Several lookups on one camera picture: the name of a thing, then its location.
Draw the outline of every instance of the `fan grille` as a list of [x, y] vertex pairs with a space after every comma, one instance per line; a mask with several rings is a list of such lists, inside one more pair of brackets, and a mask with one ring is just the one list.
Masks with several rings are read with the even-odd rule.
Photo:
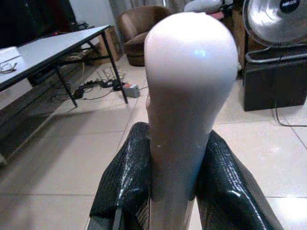
[[300, 43], [307, 39], [307, 0], [245, 0], [243, 21], [248, 34], [265, 46]]

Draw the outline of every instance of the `curtain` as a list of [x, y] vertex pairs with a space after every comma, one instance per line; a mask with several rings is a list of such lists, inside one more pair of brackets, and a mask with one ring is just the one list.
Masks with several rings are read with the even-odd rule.
[[184, 6], [192, 0], [109, 0], [115, 19], [123, 12], [139, 6], [166, 6], [172, 12], [183, 12]]

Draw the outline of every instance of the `brown armchair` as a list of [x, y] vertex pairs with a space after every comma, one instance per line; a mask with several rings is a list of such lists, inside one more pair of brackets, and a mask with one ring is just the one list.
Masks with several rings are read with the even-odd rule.
[[172, 12], [162, 6], [141, 6], [128, 10], [118, 17], [125, 53], [133, 66], [144, 66], [144, 42], [148, 32]]

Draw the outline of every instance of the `rounded top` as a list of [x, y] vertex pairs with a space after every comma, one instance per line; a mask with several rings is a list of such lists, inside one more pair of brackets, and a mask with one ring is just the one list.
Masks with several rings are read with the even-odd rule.
[[233, 82], [237, 62], [231, 33], [205, 13], [171, 15], [153, 27], [145, 40], [149, 86], [191, 88]]

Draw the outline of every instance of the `grout line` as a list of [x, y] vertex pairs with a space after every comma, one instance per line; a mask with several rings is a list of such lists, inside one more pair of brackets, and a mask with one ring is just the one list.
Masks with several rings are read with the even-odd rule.
[[29, 141], [32, 141], [34, 136], [43, 129], [43, 127], [53, 118], [53, 115], [51, 114], [46, 118], [45, 121], [43, 121], [31, 134], [28, 136], [14, 151], [9, 155], [9, 157], [6, 160], [10, 160], [19, 150], [21, 150]]
[[91, 220], [91, 218], [88, 217], [87, 220], [86, 220], [85, 226], [84, 226], [84, 230], [87, 230], [87, 229], [88, 229], [88, 226], [89, 226], [89, 224], [90, 224], [90, 220]]
[[233, 121], [233, 122], [222, 122], [222, 123], [214, 123], [215, 125], [229, 125], [229, 124], [237, 124], [237, 123], [256, 123], [256, 122], [264, 122], [264, 121], [275, 121], [275, 119], [270, 118], [268, 120], [258, 120], [258, 121]]
[[94, 132], [94, 133], [83, 133], [83, 134], [76, 134], [76, 135], [58, 135], [58, 136], [47, 136], [47, 137], [40, 137], [40, 138], [33, 138], [33, 141], [45, 139], [45, 138], [62, 138], [62, 137], [78, 137], [78, 136], [87, 136], [87, 135], [97, 135], [97, 134], [107, 134], [107, 133], [122, 133], [124, 131], [109, 131], [109, 132]]
[[[287, 124], [289, 125], [290, 122], [288, 121], [288, 119], [286, 117], [284, 117], [285, 121], [287, 122]], [[301, 139], [301, 137], [298, 135], [298, 133], [295, 131], [294, 127], [290, 127], [291, 130], [294, 132], [294, 134], [296, 135], [296, 137], [299, 139], [299, 141], [302, 143], [302, 145], [305, 147], [305, 149], [307, 149], [306, 144], [303, 142], [303, 140]]]
[[0, 196], [90, 196], [95, 197], [93, 194], [7, 194], [0, 193]]
[[118, 145], [117, 145], [117, 147], [116, 147], [115, 154], [117, 154], [117, 152], [118, 152], [118, 150], [119, 150], [119, 148], [120, 148], [119, 145], [120, 145], [120, 143], [121, 143], [121, 140], [123, 140], [123, 138], [124, 138], [125, 132], [126, 132], [127, 127], [128, 127], [128, 124], [129, 124], [129, 122], [130, 122], [130, 120], [131, 120], [131, 118], [132, 118], [132, 115], [133, 115], [133, 113], [134, 113], [134, 111], [135, 111], [135, 107], [136, 107], [136, 105], [137, 105], [139, 99], [140, 99], [140, 97], [138, 97], [138, 99], [137, 99], [137, 101], [136, 101], [136, 103], [135, 103], [135, 105], [134, 105], [134, 107], [133, 107], [133, 110], [132, 110], [132, 112], [131, 112], [131, 114], [130, 114], [130, 117], [129, 117], [128, 122], [127, 122], [127, 124], [126, 124], [126, 127], [125, 127], [125, 129], [124, 129], [123, 135], [121, 136], [121, 138], [120, 138], [120, 140], [119, 140], [119, 143], [118, 143]]
[[305, 196], [266, 196], [266, 198], [301, 198], [307, 199]]

